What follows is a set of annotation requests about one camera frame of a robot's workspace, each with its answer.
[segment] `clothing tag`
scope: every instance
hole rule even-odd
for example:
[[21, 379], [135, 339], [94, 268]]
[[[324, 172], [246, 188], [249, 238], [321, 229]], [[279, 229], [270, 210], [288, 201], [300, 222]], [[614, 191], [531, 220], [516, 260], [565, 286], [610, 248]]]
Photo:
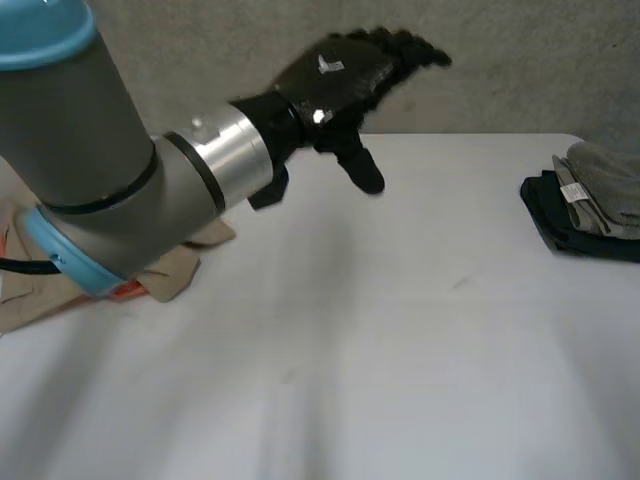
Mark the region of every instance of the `clothing tag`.
[[573, 203], [579, 200], [589, 200], [589, 195], [587, 195], [587, 192], [579, 183], [570, 183], [569, 185], [560, 187], [560, 191], [562, 192], [562, 195], [564, 195], [564, 199], [567, 203]]

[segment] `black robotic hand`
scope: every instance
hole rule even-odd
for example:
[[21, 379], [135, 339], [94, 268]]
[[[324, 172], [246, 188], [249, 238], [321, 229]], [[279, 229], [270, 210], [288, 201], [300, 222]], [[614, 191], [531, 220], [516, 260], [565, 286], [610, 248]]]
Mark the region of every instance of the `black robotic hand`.
[[384, 178], [358, 131], [393, 87], [434, 64], [447, 67], [451, 58], [407, 31], [331, 34], [287, 67], [266, 94], [235, 102], [257, 123], [275, 163], [274, 182], [250, 198], [254, 208], [282, 199], [288, 183], [284, 162], [305, 146], [333, 153], [361, 190], [382, 193]]

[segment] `beige cloth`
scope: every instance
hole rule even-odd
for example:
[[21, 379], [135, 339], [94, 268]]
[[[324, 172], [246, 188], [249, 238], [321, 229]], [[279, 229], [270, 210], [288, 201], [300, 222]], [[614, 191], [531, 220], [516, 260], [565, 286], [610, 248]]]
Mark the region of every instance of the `beige cloth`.
[[[7, 232], [6, 258], [47, 260], [19, 221], [20, 214], [35, 203], [30, 192], [5, 203], [7, 225], [0, 228], [0, 233]], [[233, 238], [234, 230], [223, 220], [217, 219], [194, 235], [190, 243], [199, 247], [216, 247]], [[156, 300], [168, 302], [190, 285], [199, 265], [200, 258], [194, 250], [179, 246], [146, 269], [137, 280]], [[3, 272], [0, 332], [15, 330], [88, 300], [82, 289], [65, 275], [37, 276]]]

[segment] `light blue robot joint cap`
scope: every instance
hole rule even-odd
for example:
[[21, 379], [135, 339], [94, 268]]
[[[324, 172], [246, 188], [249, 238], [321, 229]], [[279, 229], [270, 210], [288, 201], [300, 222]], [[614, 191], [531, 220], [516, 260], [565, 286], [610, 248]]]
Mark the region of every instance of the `light blue robot joint cap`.
[[98, 35], [83, 0], [0, 0], [0, 71], [73, 57]]
[[77, 283], [88, 295], [104, 297], [127, 282], [98, 264], [75, 246], [38, 210], [23, 218], [27, 231], [63, 274]]

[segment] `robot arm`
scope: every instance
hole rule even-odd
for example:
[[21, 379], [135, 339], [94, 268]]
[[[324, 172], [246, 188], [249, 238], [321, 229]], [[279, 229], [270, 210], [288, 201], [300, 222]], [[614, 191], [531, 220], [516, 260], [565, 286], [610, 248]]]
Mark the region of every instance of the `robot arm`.
[[451, 60], [407, 32], [331, 35], [265, 93], [152, 140], [82, 0], [0, 0], [0, 155], [42, 202], [25, 218], [34, 240], [104, 295], [239, 202], [279, 202], [298, 148], [382, 192], [358, 129], [432, 63]]

